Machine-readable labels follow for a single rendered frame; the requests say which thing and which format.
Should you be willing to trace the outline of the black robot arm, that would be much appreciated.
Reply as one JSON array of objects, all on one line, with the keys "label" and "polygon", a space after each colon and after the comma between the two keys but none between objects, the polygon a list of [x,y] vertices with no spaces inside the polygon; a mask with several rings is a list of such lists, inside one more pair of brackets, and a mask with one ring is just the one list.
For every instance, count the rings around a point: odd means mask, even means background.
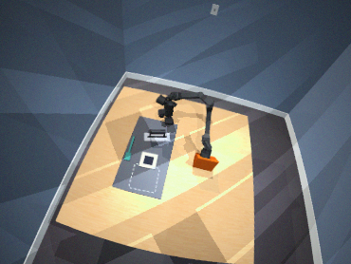
[{"label": "black robot arm", "polygon": [[[202,144],[204,148],[201,150],[200,157],[203,159],[210,159],[212,153],[212,146],[210,144],[210,135],[211,135],[211,114],[214,105],[214,101],[209,99],[205,96],[202,92],[194,92],[194,93],[179,93],[179,92],[172,92],[169,96],[163,97],[159,95],[156,99],[156,103],[165,105],[167,110],[173,110],[176,107],[177,103],[174,101],[178,101],[181,99],[200,99],[206,106],[207,118],[206,118],[206,127],[205,127],[205,134],[202,135]],[[172,101],[174,100],[174,101]],[[160,118],[167,117],[167,112],[165,108],[161,108],[157,111],[157,114]]]}]

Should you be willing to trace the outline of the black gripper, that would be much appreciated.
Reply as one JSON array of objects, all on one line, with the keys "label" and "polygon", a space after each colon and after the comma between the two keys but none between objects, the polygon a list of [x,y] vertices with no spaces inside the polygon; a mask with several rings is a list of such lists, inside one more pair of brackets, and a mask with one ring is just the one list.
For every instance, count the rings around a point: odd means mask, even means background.
[{"label": "black gripper", "polygon": [[166,104],[164,105],[165,111],[167,112],[167,117],[164,117],[166,125],[173,125],[174,120],[172,118],[174,110],[167,110]]}]

